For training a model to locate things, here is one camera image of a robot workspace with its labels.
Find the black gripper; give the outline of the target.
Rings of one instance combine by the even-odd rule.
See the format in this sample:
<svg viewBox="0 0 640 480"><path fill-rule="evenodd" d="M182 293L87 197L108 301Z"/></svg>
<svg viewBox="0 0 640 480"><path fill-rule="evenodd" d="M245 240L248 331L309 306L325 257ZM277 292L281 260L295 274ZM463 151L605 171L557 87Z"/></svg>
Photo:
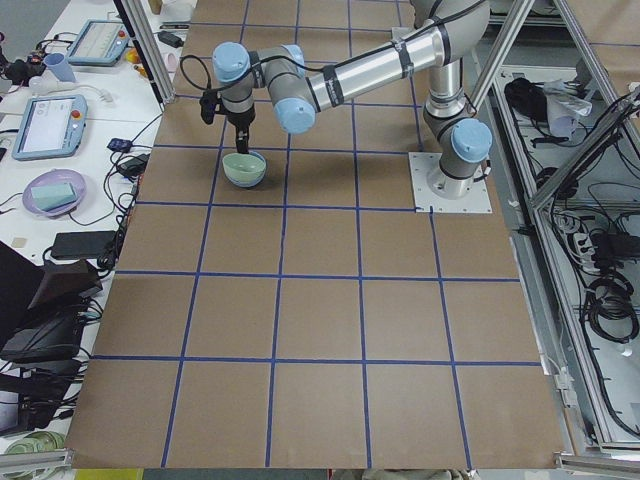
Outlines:
<svg viewBox="0 0 640 480"><path fill-rule="evenodd" d="M230 112L227 114L229 122L236 129L236 149L238 153L249 153L250 126L256 118L254 107L243 112Z"/></svg>

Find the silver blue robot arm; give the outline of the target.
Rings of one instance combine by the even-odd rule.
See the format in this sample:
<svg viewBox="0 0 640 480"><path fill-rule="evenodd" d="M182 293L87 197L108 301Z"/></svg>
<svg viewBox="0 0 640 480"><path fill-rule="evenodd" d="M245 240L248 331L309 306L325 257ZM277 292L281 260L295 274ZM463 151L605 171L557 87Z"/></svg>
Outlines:
<svg viewBox="0 0 640 480"><path fill-rule="evenodd" d="M212 123L216 114L226 116L236 131L237 151L246 154L256 89L267 90L281 128L298 135L314 126L320 112L427 70L424 119L442 148L428 185L442 198L465 196L488 157L492 133L469 112L462 58L484 35L490 6L486 1L415 1L412 6L412 31L311 76L304 72L297 45L249 51L235 42L219 44L212 53L219 85L207 87L199 100L203 122Z"/></svg>

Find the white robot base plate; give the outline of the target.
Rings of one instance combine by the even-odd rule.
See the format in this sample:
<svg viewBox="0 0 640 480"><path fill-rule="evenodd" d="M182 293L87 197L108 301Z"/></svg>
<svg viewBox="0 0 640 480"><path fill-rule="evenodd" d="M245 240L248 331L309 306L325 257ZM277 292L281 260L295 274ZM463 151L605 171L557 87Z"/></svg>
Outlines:
<svg viewBox="0 0 640 480"><path fill-rule="evenodd" d="M476 168L469 179L448 177L440 168L440 153L408 154L415 210L420 213L491 214L486 182L475 182L482 173Z"/></svg>

